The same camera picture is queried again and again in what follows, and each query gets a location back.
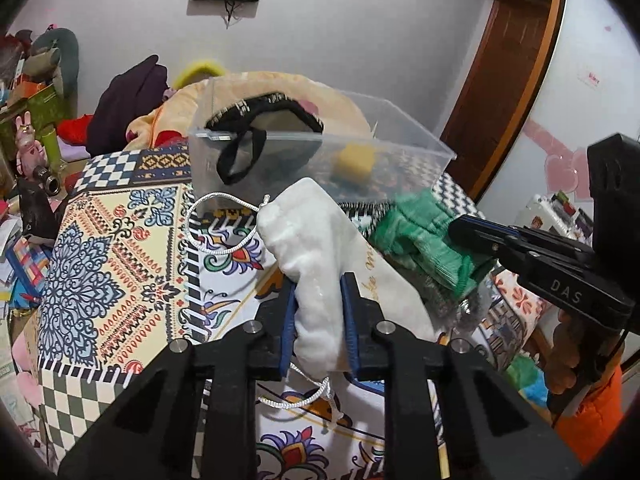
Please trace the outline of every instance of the metal screw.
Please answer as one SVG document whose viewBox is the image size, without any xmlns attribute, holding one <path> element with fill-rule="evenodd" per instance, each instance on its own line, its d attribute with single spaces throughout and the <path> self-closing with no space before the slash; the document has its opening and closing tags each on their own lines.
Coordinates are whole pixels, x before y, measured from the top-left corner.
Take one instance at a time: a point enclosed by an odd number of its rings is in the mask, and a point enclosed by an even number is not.
<svg viewBox="0 0 640 480">
<path fill-rule="evenodd" d="M 184 338 L 174 339 L 169 343 L 169 350 L 171 350 L 171 352 L 174 352 L 175 354 L 181 354 L 188 347 L 189 342 Z"/>
<path fill-rule="evenodd" d="M 244 330 L 248 334 L 257 334 L 258 332 L 260 332 L 260 330 L 262 330 L 262 323 L 260 321 L 256 321 L 255 319 L 245 321 L 242 324 L 242 330 Z"/>
<path fill-rule="evenodd" d="M 380 321 L 376 325 L 376 329 L 381 334 L 389 335 L 396 331 L 396 326 L 390 321 Z"/>
<path fill-rule="evenodd" d="M 471 343 L 466 339 L 458 338 L 452 339 L 449 343 L 451 349 L 458 354 L 466 354 L 472 351 L 473 347 Z"/>
</svg>

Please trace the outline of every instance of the green cloth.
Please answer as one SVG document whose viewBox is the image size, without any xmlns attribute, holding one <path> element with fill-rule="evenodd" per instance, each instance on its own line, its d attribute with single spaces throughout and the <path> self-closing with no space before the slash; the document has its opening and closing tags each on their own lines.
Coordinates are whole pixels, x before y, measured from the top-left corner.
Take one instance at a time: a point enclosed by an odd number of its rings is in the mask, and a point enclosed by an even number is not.
<svg viewBox="0 0 640 480">
<path fill-rule="evenodd" d="M 538 380 L 539 371 L 533 359 L 517 354 L 506 370 L 506 379 L 516 390 L 523 390 Z"/>
<path fill-rule="evenodd" d="M 427 189 L 417 196 L 400 197 L 369 241 L 403 267 L 427 273 L 461 300 L 484 279 L 494 261 L 449 239 L 449 224 L 455 218 Z"/>
</svg>

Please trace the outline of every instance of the yellow sponge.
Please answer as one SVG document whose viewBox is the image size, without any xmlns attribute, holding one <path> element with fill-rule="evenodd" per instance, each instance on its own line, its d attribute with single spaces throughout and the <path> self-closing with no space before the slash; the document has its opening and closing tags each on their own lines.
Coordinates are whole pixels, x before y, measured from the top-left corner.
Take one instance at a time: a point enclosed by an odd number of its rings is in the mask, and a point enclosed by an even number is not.
<svg viewBox="0 0 640 480">
<path fill-rule="evenodd" d="M 347 144 L 335 157 L 334 176 L 364 184 L 376 163 L 376 150 L 366 144 Z"/>
</svg>

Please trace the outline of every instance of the patterned tablecloth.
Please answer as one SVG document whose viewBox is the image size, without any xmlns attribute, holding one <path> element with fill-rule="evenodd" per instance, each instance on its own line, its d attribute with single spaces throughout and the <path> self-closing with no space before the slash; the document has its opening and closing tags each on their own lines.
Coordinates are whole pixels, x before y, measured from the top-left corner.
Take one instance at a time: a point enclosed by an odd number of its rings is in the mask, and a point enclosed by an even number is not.
<svg viewBox="0 0 640 480">
<path fill-rule="evenodd" d="M 220 338 L 253 319 L 260 302 L 280 289 L 282 275 L 259 237 L 227 256 L 198 254 L 183 239 L 184 215 L 193 203 L 190 177 L 187 147 L 179 144 L 96 157 L 72 193 L 38 338 L 44 417 L 58 460 L 168 341 Z M 446 174 L 436 195 L 460 214 L 477 213 Z M 226 210 L 193 219 L 190 228 L 208 246 L 230 248 L 254 224 L 250 211 Z M 529 322 L 517 301 L 505 300 L 513 284 L 500 276 L 497 281 L 503 295 L 495 291 L 478 345 L 502 368 L 524 343 Z M 535 302 L 520 298 L 520 305 L 527 303 L 535 311 Z M 383 384 L 360 383 L 349 374 L 332 381 L 344 413 L 332 431 L 325 400 L 290 411 L 257 405 L 260 480 L 382 478 Z M 286 382 L 258 385 L 264 396 L 293 401 L 314 389 L 294 372 Z"/>
</svg>

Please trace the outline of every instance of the red cloth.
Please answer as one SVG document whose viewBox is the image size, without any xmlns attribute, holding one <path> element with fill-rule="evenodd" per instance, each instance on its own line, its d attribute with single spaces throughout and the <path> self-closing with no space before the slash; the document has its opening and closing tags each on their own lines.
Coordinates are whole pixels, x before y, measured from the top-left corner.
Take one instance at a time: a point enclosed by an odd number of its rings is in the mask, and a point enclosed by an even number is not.
<svg viewBox="0 0 640 480">
<path fill-rule="evenodd" d="M 83 115 L 78 119 L 62 121 L 56 128 L 56 133 L 67 144 L 86 146 L 86 129 L 93 118 L 92 115 Z"/>
<path fill-rule="evenodd" d="M 73 173 L 71 175 L 69 175 L 66 179 L 65 179 L 65 190 L 66 193 L 69 194 L 71 193 L 71 190 L 74 188 L 74 186 L 76 185 L 76 182 L 78 181 L 78 179 L 80 178 L 80 174 L 82 173 L 82 171 L 78 171 L 77 173 Z"/>
<path fill-rule="evenodd" d="M 180 140 L 182 140 L 180 132 L 176 132 L 175 130 L 163 130 L 158 134 L 153 148 L 159 148 L 160 146 L 169 146 L 171 144 L 179 142 Z"/>
</svg>

